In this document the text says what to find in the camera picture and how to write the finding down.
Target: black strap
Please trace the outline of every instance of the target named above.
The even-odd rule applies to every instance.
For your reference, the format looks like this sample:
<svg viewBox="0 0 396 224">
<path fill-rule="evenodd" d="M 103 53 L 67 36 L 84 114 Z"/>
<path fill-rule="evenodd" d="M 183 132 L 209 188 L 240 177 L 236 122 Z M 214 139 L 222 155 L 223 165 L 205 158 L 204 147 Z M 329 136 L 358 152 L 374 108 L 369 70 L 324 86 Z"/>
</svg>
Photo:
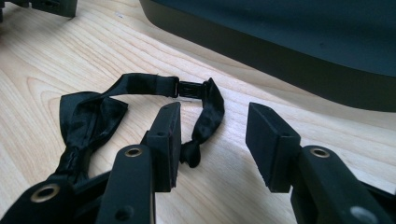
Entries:
<svg viewBox="0 0 396 224">
<path fill-rule="evenodd" d="M 88 179 L 91 154 L 110 139 L 127 111 L 127 104 L 110 98 L 122 94 L 202 99 L 204 109 L 194 126 L 192 140 L 182 145 L 180 153 L 180 161 L 191 168 L 200 162 L 199 145 L 215 132 L 224 116 L 224 100 L 212 78 L 198 84 L 179 81 L 178 77 L 125 74 L 102 94 L 84 91 L 64 95 L 60 122 L 66 149 L 49 179 L 67 178 L 73 184 Z"/>
</svg>

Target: black buckle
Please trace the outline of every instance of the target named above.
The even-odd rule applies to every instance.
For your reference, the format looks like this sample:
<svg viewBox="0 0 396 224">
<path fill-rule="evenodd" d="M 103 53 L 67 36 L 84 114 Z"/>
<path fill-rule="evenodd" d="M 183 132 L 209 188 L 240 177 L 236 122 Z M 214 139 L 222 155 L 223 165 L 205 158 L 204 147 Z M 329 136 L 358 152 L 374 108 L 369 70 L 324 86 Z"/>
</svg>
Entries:
<svg viewBox="0 0 396 224">
<path fill-rule="evenodd" d="M 192 99 L 201 99 L 204 95 L 205 85 L 195 82 L 180 81 L 177 84 L 177 93 L 179 96 Z"/>
</svg>

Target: black mount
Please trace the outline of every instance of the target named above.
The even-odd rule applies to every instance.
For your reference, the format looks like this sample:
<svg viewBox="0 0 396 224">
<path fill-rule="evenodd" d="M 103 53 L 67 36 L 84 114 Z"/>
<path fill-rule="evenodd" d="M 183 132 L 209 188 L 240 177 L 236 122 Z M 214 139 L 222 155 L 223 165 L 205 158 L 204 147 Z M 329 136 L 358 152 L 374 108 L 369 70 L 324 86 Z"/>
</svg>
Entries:
<svg viewBox="0 0 396 224">
<path fill-rule="evenodd" d="M 161 108 L 139 145 L 118 152 L 110 172 L 75 186 L 41 182 L 0 223 L 155 223 L 155 192 L 176 186 L 180 146 L 180 103 L 172 103 Z"/>
<path fill-rule="evenodd" d="M 326 147 L 301 137 L 273 109 L 250 103 L 246 143 L 271 192 L 290 191 L 298 223 L 393 223 L 396 196 L 362 184 Z"/>
<path fill-rule="evenodd" d="M 5 2 L 13 3 L 19 7 L 29 7 L 49 12 L 55 15 L 73 18 L 76 16 L 78 0 L 0 0 L 0 22 L 3 21 L 3 10 Z"/>
</svg>

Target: black plastic clip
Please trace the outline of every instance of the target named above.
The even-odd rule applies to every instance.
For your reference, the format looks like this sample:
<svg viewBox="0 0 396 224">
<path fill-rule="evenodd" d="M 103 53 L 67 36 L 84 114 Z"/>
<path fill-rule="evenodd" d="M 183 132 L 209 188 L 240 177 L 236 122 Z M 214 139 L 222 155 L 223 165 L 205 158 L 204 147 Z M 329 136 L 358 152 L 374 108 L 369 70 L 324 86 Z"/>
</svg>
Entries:
<svg viewBox="0 0 396 224">
<path fill-rule="evenodd" d="M 202 99 L 205 90 L 205 83 L 185 82 L 180 81 L 177 84 L 177 94 L 182 97 L 192 99 Z"/>
</svg>

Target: light wood surface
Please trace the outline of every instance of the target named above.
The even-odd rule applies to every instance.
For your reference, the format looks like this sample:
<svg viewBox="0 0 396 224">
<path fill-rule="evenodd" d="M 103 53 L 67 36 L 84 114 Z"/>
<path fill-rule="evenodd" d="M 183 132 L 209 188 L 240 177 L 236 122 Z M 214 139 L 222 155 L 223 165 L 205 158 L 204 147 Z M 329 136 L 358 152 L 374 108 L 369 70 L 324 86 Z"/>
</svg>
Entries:
<svg viewBox="0 0 396 224">
<path fill-rule="evenodd" d="M 70 20 L 6 4 L 0 23 L 0 217 L 47 178 L 64 151 L 59 100 L 105 91 L 132 72 L 202 82 L 213 77 L 226 115 L 202 146 L 199 167 L 180 165 L 177 187 L 156 194 L 158 223 L 295 223 L 289 194 L 271 194 L 245 144 L 248 103 L 271 106 L 303 138 L 338 153 L 356 177 L 396 189 L 396 114 L 338 105 L 151 24 L 139 1 L 79 0 Z M 160 96 L 122 96 L 129 112 L 92 156 L 90 175 L 110 170 L 122 147 L 139 143 Z M 182 141 L 202 108 L 182 101 Z"/>
</svg>

